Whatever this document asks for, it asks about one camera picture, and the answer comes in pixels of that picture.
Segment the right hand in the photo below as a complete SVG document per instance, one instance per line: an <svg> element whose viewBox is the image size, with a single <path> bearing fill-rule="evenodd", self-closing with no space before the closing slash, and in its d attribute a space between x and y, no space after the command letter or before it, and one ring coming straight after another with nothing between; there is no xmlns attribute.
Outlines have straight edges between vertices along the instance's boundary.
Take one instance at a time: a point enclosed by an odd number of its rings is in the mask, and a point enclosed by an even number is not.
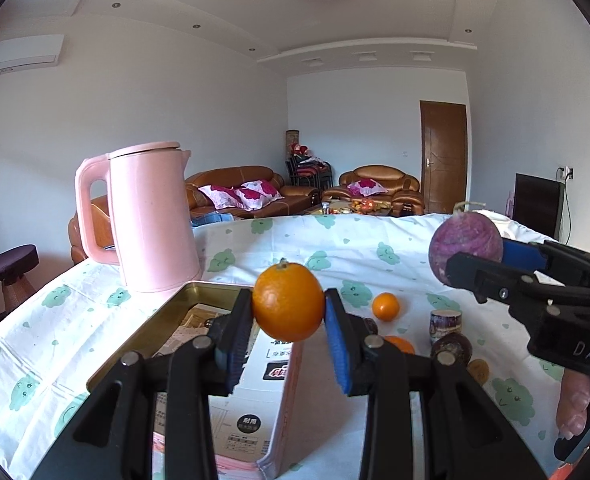
<svg viewBox="0 0 590 480"><path fill-rule="evenodd" d="M556 424L562 438L570 440L584 431L589 402L590 377L565 370L556 416Z"/></svg>

